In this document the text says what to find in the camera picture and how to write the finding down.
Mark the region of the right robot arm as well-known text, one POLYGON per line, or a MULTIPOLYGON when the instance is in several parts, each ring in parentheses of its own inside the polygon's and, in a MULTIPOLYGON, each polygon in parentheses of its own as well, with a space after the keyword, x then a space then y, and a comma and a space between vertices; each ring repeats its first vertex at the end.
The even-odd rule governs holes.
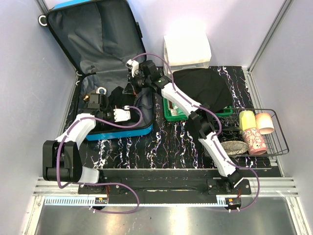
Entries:
POLYGON ((126 67, 129 70, 129 83, 135 91, 150 88, 158 95, 176 104, 188 116, 187 124, 191 127, 190 133, 193 138, 199 140, 216 164, 222 178, 221 184, 224 192, 235 193, 240 187, 243 176, 218 140, 218 134, 211 123, 214 118, 221 127, 218 117, 209 110, 207 105, 202 105, 188 97, 173 84, 172 79, 165 75, 162 76, 153 61, 139 63, 135 59, 130 59, 126 62, 126 67))

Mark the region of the green white patterned garment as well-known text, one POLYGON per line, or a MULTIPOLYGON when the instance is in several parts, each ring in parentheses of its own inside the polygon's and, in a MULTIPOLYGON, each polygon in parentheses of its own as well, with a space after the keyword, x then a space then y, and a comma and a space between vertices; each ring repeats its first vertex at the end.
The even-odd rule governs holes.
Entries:
POLYGON ((170 111, 171 116, 184 115, 184 112, 177 105, 173 104, 171 101, 168 101, 168 109, 170 111))

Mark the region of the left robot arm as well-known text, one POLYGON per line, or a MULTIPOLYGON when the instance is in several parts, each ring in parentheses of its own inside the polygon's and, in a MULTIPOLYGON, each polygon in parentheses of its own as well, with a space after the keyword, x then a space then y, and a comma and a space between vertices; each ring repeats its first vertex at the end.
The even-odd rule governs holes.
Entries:
POLYGON ((90 94, 81 113, 73 123, 55 140, 43 144, 43 178, 55 181, 59 188, 71 183, 89 184, 92 192, 105 190, 105 181, 100 179, 97 169, 82 165, 79 148, 86 136, 96 127, 96 119, 113 120, 113 108, 103 94, 90 94))

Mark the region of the blue fish-print suitcase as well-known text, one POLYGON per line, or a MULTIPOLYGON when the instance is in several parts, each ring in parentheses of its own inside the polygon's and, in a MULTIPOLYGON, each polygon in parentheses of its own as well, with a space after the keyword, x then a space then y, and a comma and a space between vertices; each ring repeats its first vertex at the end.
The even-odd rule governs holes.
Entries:
POLYGON ((126 62, 146 60, 138 23, 125 0, 71 0, 38 18, 47 27, 79 76, 73 95, 76 118, 84 108, 83 94, 105 87, 107 95, 128 83, 126 62))

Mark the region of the small black garment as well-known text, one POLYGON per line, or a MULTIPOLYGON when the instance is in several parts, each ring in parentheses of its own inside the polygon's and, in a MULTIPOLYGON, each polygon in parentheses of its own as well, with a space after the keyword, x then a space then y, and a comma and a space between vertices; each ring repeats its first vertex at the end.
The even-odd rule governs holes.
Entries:
POLYGON ((108 98, 108 108, 125 109, 125 107, 136 106, 137 96, 133 91, 124 92, 122 87, 116 87, 108 98))

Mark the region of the large black garment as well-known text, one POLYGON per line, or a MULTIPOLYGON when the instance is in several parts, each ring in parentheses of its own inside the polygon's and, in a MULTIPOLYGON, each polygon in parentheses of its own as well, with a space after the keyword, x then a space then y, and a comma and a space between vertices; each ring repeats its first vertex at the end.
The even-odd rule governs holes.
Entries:
POLYGON ((220 113, 233 103, 232 94, 224 79, 212 69, 185 69, 173 72, 174 84, 184 97, 201 105, 207 104, 214 113, 220 113))

